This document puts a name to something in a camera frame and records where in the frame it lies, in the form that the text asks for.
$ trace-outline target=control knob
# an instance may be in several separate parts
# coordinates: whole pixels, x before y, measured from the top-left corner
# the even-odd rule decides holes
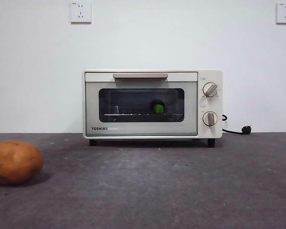
[[[217,115],[214,112],[206,112],[203,116],[203,122],[207,126],[213,126],[217,123]]]
[[[217,84],[206,83],[203,88],[203,93],[206,97],[214,97],[217,94]]]

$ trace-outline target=white toaster oven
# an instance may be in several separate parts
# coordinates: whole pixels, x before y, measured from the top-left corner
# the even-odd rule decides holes
[[[82,75],[83,136],[104,139],[222,136],[220,70],[86,70]]]

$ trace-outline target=black power cord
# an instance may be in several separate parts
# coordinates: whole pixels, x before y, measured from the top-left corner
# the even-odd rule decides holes
[[[224,114],[223,114],[223,117],[224,117],[223,121],[228,119],[228,117]],[[232,134],[238,134],[238,135],[249,135],[251,133],[251,126],[250,125],[244,126],[242,128],[242,132],[235,132],[235,131],[225,130],[225,129],[223,129],[223,131],[228,132],[228,133],[232,133]]]

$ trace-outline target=potato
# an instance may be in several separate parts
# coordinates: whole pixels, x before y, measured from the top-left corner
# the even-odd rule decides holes
[[[38,148],[19,141],[0,142],[0,184],[20,184],[35,177],[42,169]]]

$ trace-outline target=glass window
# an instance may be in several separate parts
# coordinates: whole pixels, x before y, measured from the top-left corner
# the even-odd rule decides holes
[[[103,123],[182,122],[184,90],[101,89],[99,117]]]

